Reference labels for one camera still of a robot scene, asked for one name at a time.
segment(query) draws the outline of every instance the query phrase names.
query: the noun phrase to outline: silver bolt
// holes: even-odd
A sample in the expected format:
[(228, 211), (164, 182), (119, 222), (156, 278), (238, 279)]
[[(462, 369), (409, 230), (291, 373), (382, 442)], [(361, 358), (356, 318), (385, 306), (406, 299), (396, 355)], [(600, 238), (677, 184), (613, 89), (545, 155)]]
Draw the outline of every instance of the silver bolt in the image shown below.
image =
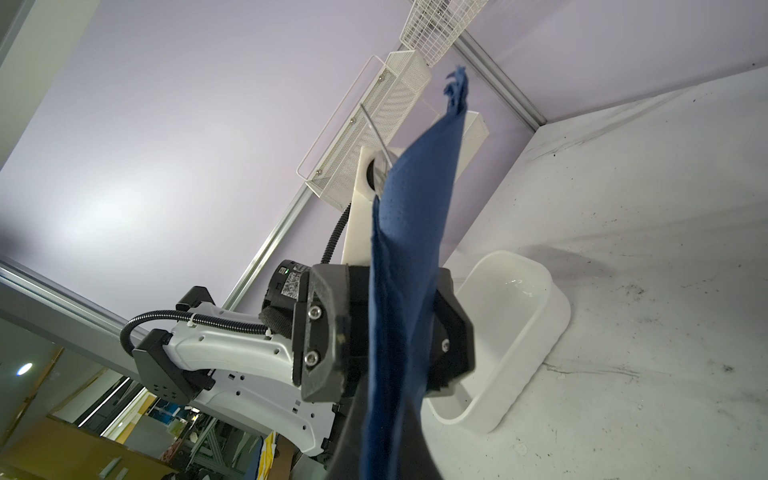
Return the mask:
[(306, 315), (310, 318), (310, 320), (317, 320), (323, 316), (323, 309), (317, 305), (312, 305), (310, 309), (307, 310)]
[(304, 356), (304, 364), (309, 367), (317, 365), (320, 361), (320, 354), (316, 350), (310, 350)]

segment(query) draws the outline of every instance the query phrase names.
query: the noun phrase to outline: ceiling light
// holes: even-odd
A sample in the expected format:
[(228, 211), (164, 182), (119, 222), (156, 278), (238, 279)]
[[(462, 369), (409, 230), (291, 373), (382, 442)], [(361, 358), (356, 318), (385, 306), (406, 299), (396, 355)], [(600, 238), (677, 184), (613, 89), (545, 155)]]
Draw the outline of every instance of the ceiling light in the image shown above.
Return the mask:
[(30, 369), (30, 368), (32, 368), (32, 364), (31, 364), (31, 363), (27, 363), (27, 364), (23, 365), (23, 366), (22, 366), (20, 369), (18, 369), (18, 371), (16, 372), (16, 376), (24, 375), (26, 372), (28, 372), (28, 371), (29, 371), (29, 369)]

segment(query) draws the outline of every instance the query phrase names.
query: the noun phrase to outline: white tub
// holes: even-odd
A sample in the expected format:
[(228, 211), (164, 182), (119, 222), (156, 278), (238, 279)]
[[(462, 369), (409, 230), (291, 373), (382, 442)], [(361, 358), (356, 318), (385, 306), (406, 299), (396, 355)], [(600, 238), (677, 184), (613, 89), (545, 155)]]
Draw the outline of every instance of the white tub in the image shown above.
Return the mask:
[(475, 371), (453, 396), (426, 402), (446, 425), (490, 432), (565, 331), (571, 304), (543, 265), (505, 251), (480, 260), (456, 297), (475, 327)]

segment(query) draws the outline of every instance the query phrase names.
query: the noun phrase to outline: blue towel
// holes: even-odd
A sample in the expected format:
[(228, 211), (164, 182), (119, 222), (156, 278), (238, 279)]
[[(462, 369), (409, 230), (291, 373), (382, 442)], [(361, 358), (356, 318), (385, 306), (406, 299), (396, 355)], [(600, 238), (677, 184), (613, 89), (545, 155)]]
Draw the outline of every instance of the blue towel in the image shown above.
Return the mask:
[(464, 68), (449, 78), (445, 116), (402, 154), (373, 202), (367, 480), (396, 478), (406, 402), (418, 415), (426, 389), (440, 241), (467, 112)]

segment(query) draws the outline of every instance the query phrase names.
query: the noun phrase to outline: marble surface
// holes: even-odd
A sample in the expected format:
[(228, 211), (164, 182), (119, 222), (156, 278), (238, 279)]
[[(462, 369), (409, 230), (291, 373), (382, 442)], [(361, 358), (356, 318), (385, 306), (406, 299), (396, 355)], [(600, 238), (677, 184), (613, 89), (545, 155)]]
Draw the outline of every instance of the marble surface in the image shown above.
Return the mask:
[(423, 428), (445, 478), (764, 478), (768, 68), (550, 124), (446, 266), (509, 250), (569, 327), (499, 427)]

